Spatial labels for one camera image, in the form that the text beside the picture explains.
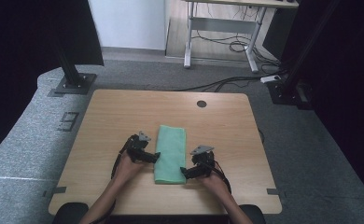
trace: gray floor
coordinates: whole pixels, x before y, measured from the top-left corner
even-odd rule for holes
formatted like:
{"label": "gray floor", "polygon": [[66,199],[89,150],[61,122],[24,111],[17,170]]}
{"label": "gray floor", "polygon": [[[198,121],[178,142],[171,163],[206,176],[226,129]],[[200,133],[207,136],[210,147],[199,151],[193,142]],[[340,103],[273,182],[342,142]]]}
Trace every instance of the gray floor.
{"label": "gray floor", "polygon": [[[51,193],[94,90],[168,91],[253,76],[244,63],[193,61],[186,70],[156,50],[105,49],[104,57],[105,67],[77,67],[98,75],[88,95],[48,97],[62,70],[39,77],[32,102],[0,146],[0,223],[52,221]],[[364,223],[364,186],[315,112],[274,105],[260,82],[236,84],[222,91],[248,95],[283,205],[281,214],[265,216],[267,223]],[[65,112],[79,113],[71,132],[58,131]]]}

